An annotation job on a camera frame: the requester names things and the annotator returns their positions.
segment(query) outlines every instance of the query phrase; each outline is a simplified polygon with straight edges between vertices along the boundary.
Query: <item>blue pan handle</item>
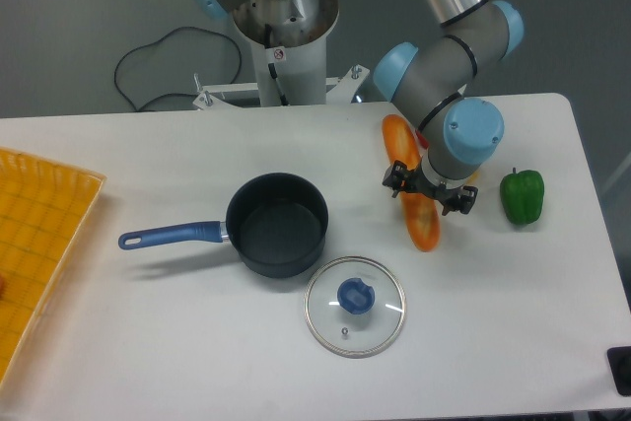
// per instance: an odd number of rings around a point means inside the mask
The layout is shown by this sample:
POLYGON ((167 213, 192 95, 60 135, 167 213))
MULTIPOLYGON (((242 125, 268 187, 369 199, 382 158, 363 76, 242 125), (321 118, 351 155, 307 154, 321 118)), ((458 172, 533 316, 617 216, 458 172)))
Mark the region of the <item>blue pan handle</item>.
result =
POLYGON ((185 241, 205 241, 220 244, 227 239, 223 222, 191 222, 178 226, 128 232, 120 236, 118 246, 123 250, 134 250, 145 246, 162 246, 185 241))

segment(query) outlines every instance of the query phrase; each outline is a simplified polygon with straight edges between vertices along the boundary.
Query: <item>warning sticker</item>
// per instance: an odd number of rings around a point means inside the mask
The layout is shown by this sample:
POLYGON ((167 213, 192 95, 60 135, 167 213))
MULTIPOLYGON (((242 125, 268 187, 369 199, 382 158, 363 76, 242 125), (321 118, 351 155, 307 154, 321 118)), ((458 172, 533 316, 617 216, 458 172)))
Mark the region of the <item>warning sticker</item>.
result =
POLYGON ((276 46, 273 48, 267 48, 265 50, 265 56, 268 63, 280 63, 287 59, 287 53, 283 46, 276 46))

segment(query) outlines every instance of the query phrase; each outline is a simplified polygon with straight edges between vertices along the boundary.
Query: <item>metal bracket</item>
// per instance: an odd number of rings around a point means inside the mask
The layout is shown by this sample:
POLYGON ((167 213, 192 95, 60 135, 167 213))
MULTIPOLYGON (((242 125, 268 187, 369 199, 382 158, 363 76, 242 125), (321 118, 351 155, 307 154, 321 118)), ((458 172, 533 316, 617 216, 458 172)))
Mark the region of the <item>metal bracket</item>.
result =
MULTIPOLYGON (((352 103, 357 91, 370 74, 370 69, 356 64, 343 78, 326 78, 326 103, 331 105, 352 103)), ((198 110, 240 108, 234 103, 257 105, 258 86, 256 83, 201 86, 196 73, 194 78, 199 96, 193 101, 193 106, 198 110)))

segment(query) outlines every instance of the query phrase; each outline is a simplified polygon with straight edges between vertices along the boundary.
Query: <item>blue lid knob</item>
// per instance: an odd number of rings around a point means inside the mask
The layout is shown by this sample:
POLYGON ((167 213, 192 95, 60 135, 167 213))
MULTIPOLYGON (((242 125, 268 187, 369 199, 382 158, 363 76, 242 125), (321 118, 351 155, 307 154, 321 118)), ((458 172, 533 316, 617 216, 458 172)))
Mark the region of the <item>blue lid knob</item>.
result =
POLYGON ((362 315, 375 303, 375 290, 361 278, 349 278, 339 285, 337 301, 351 315, 362 315))

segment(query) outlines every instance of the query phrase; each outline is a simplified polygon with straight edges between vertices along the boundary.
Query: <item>green bell pepper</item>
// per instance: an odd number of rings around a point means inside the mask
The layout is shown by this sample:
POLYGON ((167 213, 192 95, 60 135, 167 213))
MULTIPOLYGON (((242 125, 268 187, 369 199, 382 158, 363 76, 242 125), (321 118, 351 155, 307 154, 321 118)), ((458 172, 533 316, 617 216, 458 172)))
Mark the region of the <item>green bell pepper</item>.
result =
POLYGON ((524 225, 536 221, 543 207, 543 178, 539 172, 525 170, 510 175, 500 183, 504 212, 513 224, 524 225))

